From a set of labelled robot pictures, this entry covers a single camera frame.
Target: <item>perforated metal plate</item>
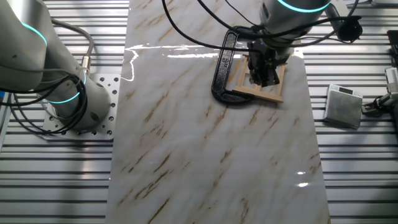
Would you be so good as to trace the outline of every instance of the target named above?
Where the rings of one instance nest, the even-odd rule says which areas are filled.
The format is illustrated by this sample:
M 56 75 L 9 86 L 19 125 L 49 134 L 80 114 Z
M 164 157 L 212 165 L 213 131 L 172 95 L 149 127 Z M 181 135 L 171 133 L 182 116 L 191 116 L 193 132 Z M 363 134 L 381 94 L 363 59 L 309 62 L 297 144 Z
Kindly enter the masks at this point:
M 111 105 L 108 115 L 105 119 L 93 129 L 86 131 L 75 131 L 69 130 L 62 134 L 56 134 L 55 136 L 43 136 L 44 139 L 49 141 L 56 141 L 59 139 L 75 139 L 75 140 L 112 140 L 114 136 L 114 129 L 116 124 L 116 112 L 118 110 L 118 98 L 119 98 L 119 87 L 120 87 L 120 75 L 117 74 L 91 74 L 90 78 L 101 85 L 108 91 L 111 97 Z M 52 111 L 52 106 L 48 104 L 49 111 Z M 61 121 L 50 116 L 48 113 L 44 119 L 44 129 L 55 131 L 62 127 Z

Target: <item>brown vein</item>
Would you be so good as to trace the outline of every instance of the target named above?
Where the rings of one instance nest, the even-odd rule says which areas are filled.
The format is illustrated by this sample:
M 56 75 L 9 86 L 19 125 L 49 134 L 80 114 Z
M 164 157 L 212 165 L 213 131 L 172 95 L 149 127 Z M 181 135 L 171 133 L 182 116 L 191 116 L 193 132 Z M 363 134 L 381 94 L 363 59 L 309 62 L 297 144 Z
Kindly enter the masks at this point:
M 279 118 L 276 118 L 275 121 L 271 124 L 271 126 L 264 132 L 264 134 L 261 136 L 260 141 L 263 139 L 263 137 L 268 133 L 268 131 L 276 124 Z
M 136 165 L 141 161 L 141 159 L 147 154 L 148 152 L 145 152 L 136 162 Z
M 165 136 L 166 134 L 167 134 L 167 131 L 164 132 L 164 134 L 163 134 L 163 136 L 162 136 L 162 139 L 164 138 L 164 136 Z
M 174 7 L 171 7 L 171 8 L 169 9 L 169 12 L 172 12 L 174 9 L 175 9 Z M 156 24 L 160 23 L 164 18 L 166 18 L 166 15 L 165 15 L 165 14 L 162 14 L 162 15 L 160 15 L 160 16 L 157 16 L 155 19 L 149 21 L 149 22 L 148 22 L 148 25 L 149 25 L 149 26 L 151 26 L 151 25 L 156 25 Z
M 276 111 L 274 111 L 274 113 L 271 115 L 271 117 L 268 119 L 268 122 L 270 122 L 272 120 L 272 118 L 274 117 L 274 115 L 276 114 Z
M 130 100 L 130 98 L 136 93 L 136 90 L 133 90 L 131 93 L 126 94 L 127 100 Z
M 318 152 L 318 153 L 316 153 L 315 155 L 311 156 L 311 158 L 310 158 L 310 159 L 313 159 L 313 158 L 315 158 L 315 156 L 317 156 L 317 155 L 319 155 L 319 152 Z
M 123 172 L 125 170 L 125 168 L 127 168 L 128 165 L 129 164 L 125 165 L 120 172 Z
M 249 125 L 252 125 L 254 122 L 256 122 L 256 120 L 257 120 L 257 117 L 256 117 L 256 115 L 257 115 L 257 113 L 260 111 L 260 107 L 258 107 L 256 110 L 255 110 L 255 112 L 253 113 L 253 117 L 251 118 L 251 120 L 250 120 L 250 122 L 249 122 Z
M 213 188 L 217 187 L 218 182 L 221 180 L 222 176 L 224 175 L 224 171 L 218 176 L 218 178 L 213 182 Z
M 166 158 L 164 158 L 164 160 L 163 160 L 163 162 L 161 163 L 161 165 L 158 166 L 158 168 L 156 168 L 156 170 L 155 170 L 154 172 L 158 171 L 158 170 L 167 162 L 167 160 L 169 159 L 169 157 L 170 157 L 170 154 L 167 155 Z
M 188 162 L 182 169 L 185 169 L 187 167 L 187 165 L 189 165 L 189 163 L 191 163 L 191 162 Z
M 213 132 L 217 128 L 217 125 L 223 120 L 227 109 L 228 109 L 228 106 L 226 106 L 223 113 L 217 117 L 216 121 L 214 122 L 214 126 L 213 126 L 213 129 L 211 130 L 211 132 Z
M 148 18 L 145 18 L 142 22 L 140 22 L 137 26 L 136 29 L 140 28 L 140 26 L 144 25 L 144 23 L 148 20 Z
M 167 36 L 167 34 L 169 34 L 171 32 L 171 30 L 173 30 L 173 27 L 171 27 L 169 30 L 166 31 L 166 33 L 164 33 L 160 38 L 159 38 L 159 42 L 165 37 Z
M 156 185 L 153 189 L 148 190 L 147 193 L 142 198 L 145 198 L 146 196 L 148 196 L 153 190 L 155 190 L 157 188 L 157 186 L 159 186 L 159 184 Z
M 319 164 L 316 167 L 311 167 L 312 168 L 312 174 L 317 173 L 319 167 L 321 167 L 321 162 L 319 162 Z
M 145 9 L 152 1 L 153 0 L 149 0 L 149 2 L 144 7 L 142 7 L 142 9 Z
M 162 132 L 162 130 L 163 130 L 163 127 L 164 127 L 164 126 L 162 126 L 159 130 L 157 130 L 157 132 L 156 132 L 156 135 L 157 135 L 157 136 L 159 136 L 159 135 L 161 134 L 161 132 Z
M 166 206 L 167 202 L 169 202 L 170 198 L 168 198 L 162 206 L 156 211 L 155 215 L 149 220 L 148 224 L 152 222 L 152 220 L 162 211 L 162 209 Z
M 150 132 L 153 133 L 158 127 L 160 127 L 160 124 L 158 124 L 158 125 L 155 124 L 155 127 L 152 128 L 152 130 Z
M 249 206 L 248 206 L 248 200 L 245 198 L 242 198 L 241 202 L 243 202 L 243 212 L 241 214 L 241 224 L 244 223 L 244 219 L 246 218 L 246 215 L 249 213 Z
M 189 67 L 188 69 L 186 69 L 179 77 L 177 77 L 173 82 L 172 85 L 176 84 L 184 75 L 186 75 L 190 70 L 192 69 L 192 67 Z
M 137 200 L 139 194 L 141 194 L 143 191 L 145 191 L 146 188 L 148 188 L 148 186 L 147 186 L 147 187 L 144 187 L 143 189 L 141 189 L 141 190 L 136 194 L 136 196 L 134 197 L 134 199 Z
M 162 175 L 160 175 L 160 176 L 157 178 L 157 180 L 155 181 L 155 184 L 158 183 L 158 181 L 160 181 L 161 178 L 163 178 L 164 176 L 166 176 L 166 174 L 167 174 L 168 171 L 169 171 L 169 170 L 167 170 L 167 171 L 164 172 Z
M 131 192 L 132 192 L 133 190 L 134 190 L 134 189 L 131 189 L 131 190 L 123 197 L 123 199 L 120 200 L 120 202 L 118 202 L 118 206 L 120 206 L 120 205 L 124 202 L 124 200 L 131 194 Z
M 156 103 L 155 107 L 150 111 L 148 116 L 145 118 L 144 122 L 148 123 L 152 115 L 154 115 L 155 110 L 159 107 L 159 105 L 162 103 L 162 101 L 169 95 L 169 92 L 166 93 L 166 95 L 163 95 L 161 99 Z
M 209 105 L 209 107 L 207 107 L 206 117 L 209 116 L 210 110 L 211 110 L 211 105 Z
M 232 148 L 229 151 L 226 151 L 224 157 L 220 160 L 220 163 L 223 163 L 224 160 L 231 154 Z
M 296 125 L 297 124 L 297 122 L 300 120 L 300 118 L 296 118 L 295 120 L 294 120 L 294 124 L 293 125 Z

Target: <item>robotic arm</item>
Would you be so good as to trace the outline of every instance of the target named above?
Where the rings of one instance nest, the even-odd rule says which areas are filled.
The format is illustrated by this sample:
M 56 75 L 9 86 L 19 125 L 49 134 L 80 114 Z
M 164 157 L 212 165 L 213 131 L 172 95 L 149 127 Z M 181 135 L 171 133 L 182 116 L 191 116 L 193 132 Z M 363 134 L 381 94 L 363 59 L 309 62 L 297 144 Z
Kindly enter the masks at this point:
M 316 22 L 323 12 L 329 18 L 351 16 L 343 0 L 263 0 L 261 6 L 261 25 L 254 27 L 257 33 L 264 35 L 279 34 L 294 28 Z M 362 34 L 362 27 L 357 20 L 331 22 L 334 33 L 340 40 L 355 41 Z M 249 49 L 258 52 L 249 53 L 251 80 L 257 85 L 279 84 L 276 67 L 287 61 L 292 47 L 304 47 L 308 44 L 293 44 L 299 37 L 307 34 L 311 27 L 299 29 L 275 38 L 256 39 L 248 43 Z
M 56 109 L 65 125 L 76 113 L 82 113 L 73 125 L 77 131 L 90 130 L 108 114 L 108 92 L 93 82 L 72 54 L 62 44 L 52 25 L 49 11 L 42 0 L 0 1 L 0 89 L 10 93 L 44 90 L 67 74 L 83 82 L 86 102 L 77 84 L 67 80 L 55 89 L 38 92 Z

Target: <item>black cable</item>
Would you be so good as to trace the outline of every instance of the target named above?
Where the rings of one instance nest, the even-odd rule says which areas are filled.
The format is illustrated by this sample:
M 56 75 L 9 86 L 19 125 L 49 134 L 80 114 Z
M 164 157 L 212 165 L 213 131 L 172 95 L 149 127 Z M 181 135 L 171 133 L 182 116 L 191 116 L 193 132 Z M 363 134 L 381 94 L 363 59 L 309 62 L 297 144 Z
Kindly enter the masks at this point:
M 204 46 L 204 47 L 209 47 L 209 48 L 212 48 L 212 49 L 233 50 L 233 51 L 237 51 L 237 52 L 260 52 L 260 53 L 261 53 L 261 51 L 259 51 L 259 50 L 254 50 L 254 49 L 237 49 L 237 48 L 232 48 L 232 47 L 221 47 L 221 46 L 217 46 L 217 45 L 206 44 L 206 43 L 200 42 L 199 40 L 195 40 L 194 38 L 192 38 L 192 37 L 188 36 L 187 34 L 185 34 L 184 32 L 182 32 L 182 31 L 177 27 L 177 25 L 175 25 L 173 19 L 172 19 L 171 16 L 170 16 L 169 10 L 167 9 L 167 5 L 166 5 L 165 0 L 162 0 L 162 4 L 163 4 L 164 12 L 166 13 L 167 19 L 169 20 L 169 22 L 171 23 L 171 25 L 173 26 L 173 28 L 174 28 L 181 36 L 185 37 L 187 40 L 189 40 L 189 41 L 191 41 L 191 42 L 193 42 L 193 43 L 195 43 L 195 44 L 198 44 L 198 45 L 201 45 L 201 46 Z
M 0 67 L 4 67 L 4 68 L 8 68 L 8 69 L 12 69 L 12 70 L 17 70 L 17 71 L 22 71 L 22 72 L 63 72 L 67 75 L 65 75 L 64 79 L 68 78 L 69 76 L 72 76 L 74 74 L 64 70 L 64 69 L 58 69 L 58 68 L 49 68 L 49 69 L 38 69 L 38 70 L 28 70 L 28 69 L 23 69 L 23 68 L 14 68 L 14 67 L 10 67 L 8 65 L 2 65 L 0 64 Z M 19 91 L 19 90 L 9 90 L 6 88 L 0 88 L 0 91 L 5 91 L 5 92 L 9 92 L 9 93 L 20 93 L 20 94 L 30 94 L 30 93 L 41 93 L 43 91 L 47 91 L 52 89 L 55 85 L 57 85 L 58 83 L 55 83 L 53 85 L 50 85 L 48 87 L 39 89 L 39 90 L 29 90 L 29 91 Z
M 246 18 L 243 14 L 241 14 L 241 12 L 239 12 L 239 10 L 237 10 L 231 3 L 229 3 L 228 0 L 225 0 L 225 2 L 232 8 L 234 9 L 239 15 L 241 15 L 241 17 L 243 19 L 245 19 L 246 21 L 248 21 L 250 24 L 254 25 L 254 26 L 258 26 L 257 24 L 251 22 L 248 18 Z
M 294 39 L 294 40 L 321 39 L 321 38 L 322 38 L 322 37 L 300 37 L 300 38 L 296 38 L 296 39 Z M 341 42 L 341 43 L 344 43 L 344 44 L 352 44 L 352 43 L 353 43 L 353 41 L 347 42 L 347 41 L 339 40 L 339 39 L 332 38 L 332 37 L 329 37 L 328 40 L 334 40 L 334 41 L 338 41 L 338 42 Z
M 313 27 L 313 26 L 316 26 L 316 25 L 319 25 L 319 24 L 322 24 L 322 23 L 326 23 L 326 22 L 331 22 L 331 21 L 347 21 L 347 20 L 355 20 L 355 21 L 357 21 L 357 20 L 359 20 L 359 19 L 362 18 L 361 16 L 351 16 L 351 15 L 352 15 L 352 14 L 351 14 L 351 15 L 349 15 L 349 16 L 347 16 L 347 17 L 334 17 L 334 18 L 322 19 L 322 20 L 319 20 L 319 21 L 316 21 L 316 22 L 311 22 L 311 23 L 309 23 L 309 24 L 305 24 L 305 25 L 302 25 L 302 26 L 298 26 L 298 27 L 293 28 L 293 29 L 291 29 L 291 30 L 287 30 L 287 31 L 284 31 L 284 32 L 280 32 L 280 33 L 278 33 L 278 34 L 270 34 L 270 35 L 248 34 L 248 33 L 245 33 L 245 32 L 240 32 L 240 31 L 236 30 L 234 27 L 231 27 L 230 25 L 228 25 L 227 23 L 225 23 L 224 21 L 222 21 L 216 14 L 214 14 L 214 12 L 212 12 L 212 11 L 205 5 L 205 3 L 203 3 L 202 0 L 197 0 L 197 1 L 198 1 L 199 4 L 202 6 L 202 8 L 204 8 L 204 10 L 205 10 L 208 14 L 210 14 L 215 20 L 217 20 L 221 25 L 225 26 L 225 27 L 228 28 L 228 29 L 235 30 L 236 32 L 238 32 L 239 34 L 241 34 L 241 35 L 243 35 L 243 36 L 245 36 L 245 37 L 247 37 L 247 38 L 253 38 L 253 39 L 281 37 L 281 36 L 283 36 L 283 35 L 287 35 L 287 34 L 290 34 L 290 33 L 292 33 L 292 32 L 299 31 L 299 30 L 302 30 L 302 29 L 306 29 L 306 28 L 309 28 L 309 27 Z
M 198 40 L 195 40 L 194 38 L 192 38 L 192 37 L 188 36 L 187 34 L 185 34 L 184 32 L 182 32 L 182 31 L 177 27 L 177 25 L 174 23 L 173 19 L 172 19 L 171 16 L 170 16 L 170 13 L 169 13 L 169 10 L 167 9 L 167 5 L 166 5 L 165 0 L 162 0 L 162 4 L 163 4 L 163 8 L 164 8 L 165 14 L 166 14 L 166 16 L 167 16 L 167 19 L 168 19 L 169 22 L 171 23 L 172 27 L 173 27 L 181 36 L 185 37 L 187 40 L 189 40 L 189 41 L 191 41 L 191 42 L 193 42 L 193 43 L 195 43 L 195 44 L 202 45 L 202 46 L 204 46 L 204 47 L 213 48 L 213 49 L 220 49 L 220 50 L 233 50 L 233 51 L 237 51 L 237 52 L 260 52 L 259 50 L 255 50 L 255 49 L 237 49 L 237 48 L 232 48 L 232 47 L 221 47 L 221 46 L 217 46 L 217 45 L 206 44 L 206 43 L 200 42 L 200 41 L 198 41 Z M 340 20 L 342 20 L 342 19 L 344 20 L 344 19 L 351 19 L 351 18 L 347 18 L 347 17 L 335 17 L 335 18 L 331 18 L 331 19 L 323 19 L 323 20 L 320 20 L 320 21 L 313 22 L 313 23 L 311 23 L 311 24 L 309 24 L 309 25 L 306 25 L 305 28 L 307 28 L 307 26 L 311 27 L 311 26 L 319 25 L 319 24 L 322 24 L 322 23 L 325 23 L 325 22 L 340 21 Z M 278 36 L 281 36 L 281 35 L 289 34 L 290 32 L 294 32 L 294 31 L 296 31 L 296 29 L 300 30 L 300 29 L 304 29 L 304 28 L 301 26 L 301 27 L 294 28 L 294 29 L 292 29 L 292 30 L 288 30 L 288 31 L 279 33 L 279 34 L 266 35 L 266 36 L 267 36 L 267 37 L 270 37 L 270 38 L 271 38 L 271 37 L 278 37 Z
M 66 29 L 75 31 L 75 32 L 85 36 L 88 39 L 88 42 L 89 42 L 88 50 L 87 50 L 87 53 L 85 54 L 85 56 L 90 56 L 91 55 L 91 53 L 93 52 L 93 49 L 94 49 L 94 40 L 93 40 L 92 36 L 89 33 L 87 33 L 87 31 L 83 30 L 80 27 L 73 26 L 73 25 L 67 24 L 66 22 L 61 22 L 61 21 L 58 21 L 58 20 L 53 19 L 53 18 L 51 18 L 51 22 L 53 24 L 55 24 L 55 25 L 62 26 L 64 28 L 66 28 Z
M 17 117 L 17 115 L 16 115 L 14 109 L 11 107 L 11 113 L 12 113 L 12 115 L 14 116 L 14 118 L 16 119 L 16 121 L 17 121 L 23 128 L 25 128 L 26 130 L 28 130 L 28 131 L 30 131 L 30 132 L 32 132 L 32 133 L 34 133 L 34 134 L 62 134 L 62 133 L 64 133 L 64 132 L 67 132 L 67 131 L 71 130 L 71 129 L 72 129 L 73 127 L 75 127 L 76 124 L 82 119 L 82 117 L 84 116 L 84 114 L 85 114 L 85 112 L 86 112 L 86 109 L 87 109 L 87 94 L 86 94 L 85 86 L 84 86 L 84 84 L 81 82 L 81 80 L 80 80 L 79 78 L 76 78 L 74 81 L 75 81 L 75 82 L 78 82 L 78 83 L 77 83 L 78 85 L 76 85 L 76 87 L 78 88 L 79 93 L 80 93 L 80 96 L 79 96 L 79 97 L 80 97 L 80 99 L 79 99 L 79 104 L 78 104 L 78 106 L 77 106 L 77 108 L 76 108 L 76 111 L 74 112 L 74 113 L 76 114 L 76 116 L 75 116 L 68 124 L 66 124 L 64 127 L 60 128 L 60 129 L 58 129 L 58 130 L 55 130 L 55 131 L 47 131 L 47 130 L 44 130 L 44 129 L 38 127 L 37 125 L 35 125 L 33 122 L 31 122 L 31 121 L 27 118 L 27 116 L 25 115 L 25 113 L 23 112 L 23 110 L 22 110 L 22 108 L 21 108 L 20 106 L 18 106 L 18 110 L 19 110 L 19 112 L 21 113 L 21 115 L 25 118 L 25 120 L 26 120 L 30 125 L 32 125 L 34 128 L 36 128 L 36 129 L 38 129 L 38 130 L 40 130 L 40 131 L 36 131 L 36 130 L 30 129 L 30 128 L 28 128 L 26 125 L 24 125 L 23 122 Z M 14 94 L 14 100 L 15 100 L 15 102 L 16 102 L 17 104 L 19 104 L 18 99 L 17 99 L 17 96 L 16 96 L 15 94 Z
M 4 103 L 4 102 L 0 102 L 0 105 L 3 105 L 3 106 L 27 106 L 27 105 L 31 105 L 31 104 L 40 102 L 40 101 L 46 99 L 46 97 L 50 96 L 51 93 L 54 92 L 57 89 L 58 86 L 60 86 L 62 83 L 66 82 L 68 80 L 71 80 L 72 78 L 73 78 L 73 76 L 67 76 L 62 81 L 56 83 L 55 86 L 52 89 L 50 89 L 48 92 L 46 92 L 46 94 L 42 95 L 41 97 L 37 98 L 36 100 L 32 100 L 32 101 L 25 102 L 25 103 Z
M 358 3 L 359 3 L 359 0 L 355 0 L 354 5 L 351 8 L 350 12 L 348 13 L 347 17 L 349 17 L 349 18 L 350 17 L 351 18 L 355 17 L 355 16 L 352 16 L 352 15 L 353 15 L 356 7 L 358 6 Z M 309 43 L 304 43 L 304 44 L 283 44 L 283 43 L 274 43 L 274 44 L 277 47 L 308 47 L 308 46 L 311 46 L 311 45 L 314 45 L 314 44 L 319 44 L 320 42 L 329 39 L 335 33 L 336 33 L 336 31 L 334 30 L 334 31 L 330 32 L 329 34 L 325 35 L 324 37 L 322 37 L 322 38 L 320 38 L 318 40 L 315 40 L 315 41 L 309 42 Z

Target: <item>blue led ring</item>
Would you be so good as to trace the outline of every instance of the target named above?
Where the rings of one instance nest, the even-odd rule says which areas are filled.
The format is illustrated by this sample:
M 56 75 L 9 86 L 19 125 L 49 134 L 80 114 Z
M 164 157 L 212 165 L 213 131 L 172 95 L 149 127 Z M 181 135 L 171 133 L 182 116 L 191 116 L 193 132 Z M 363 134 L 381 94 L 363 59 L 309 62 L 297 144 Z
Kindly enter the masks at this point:
M 291 6 L 290 4 L 287 4 L 286 2 L 284 2 L 283 0 L 278 0 L 278 1 L 279 1 L 279 3 L 281 3 L 283 6 L 285 6 L 288 9 L 291 9 L 296 12 L 303 12 L 303 13 L 313 13 L 313 12 L 322 11 L 322 10 L 326 9 L 326 7 L 328 7 L 330 4 L 330 2 L 329 2 L 328 4 L 326 4 L 326 6 L 322 6 L 318 9 L 301 9 L 301 8 Z
M 43 34 L 41 34 L 37 29 L 31 27 L 30 25 L 28 25 L 28 24 L 26 24 L 26 23 L 21 22 L 21 24 L 22 24 L 26 29 L 29 29 L 29 30 L 35 32 L 37 35 L 39 35 L 39 36 L 44 40 L 45 46 L 47 46 L 47 41 L 45 40 Z
M 86 85 L 86 73 L 84 74 L 84 76 L 85 76 L 85 81 L 84 81 L 83 83 Z M 58 103 L 58 104 L 60 104 L 60 103 L 66 103 L 66 102 L 69 102 L 69 101 L 75 99 L 79 94 L 80 94 L 80 92 L 76 93 L 75 96 L 69 98 L 68 100 L 59 101 L 59 102 L 54 102 L 54 101 L 47 100 L 47 102 L 49 102 L 49 103 Z

